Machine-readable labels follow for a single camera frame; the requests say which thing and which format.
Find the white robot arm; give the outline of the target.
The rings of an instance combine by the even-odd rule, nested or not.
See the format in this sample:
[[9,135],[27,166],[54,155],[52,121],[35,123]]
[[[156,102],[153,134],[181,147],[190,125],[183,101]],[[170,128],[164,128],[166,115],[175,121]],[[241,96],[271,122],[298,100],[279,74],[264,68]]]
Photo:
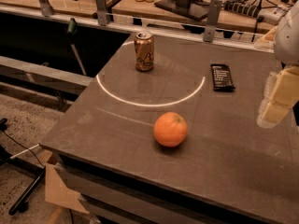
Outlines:
[[299,101],[299,1],[280,20],[275,30],[275,58],[285,64],[266,80],[257,124],[271,129],[289,114]]

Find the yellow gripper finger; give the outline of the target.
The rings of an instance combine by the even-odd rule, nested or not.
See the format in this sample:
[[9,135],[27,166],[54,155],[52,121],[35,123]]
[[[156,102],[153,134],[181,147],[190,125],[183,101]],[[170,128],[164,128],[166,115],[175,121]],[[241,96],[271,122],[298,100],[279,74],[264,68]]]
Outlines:
[[277,27],[275,26],[269,32],[255,41],[253,46],[256,49],[273,49],[276,31]]
[[299,66],[271,72],[266,80],[257,124],[271,129],[280,124],[299,101]]

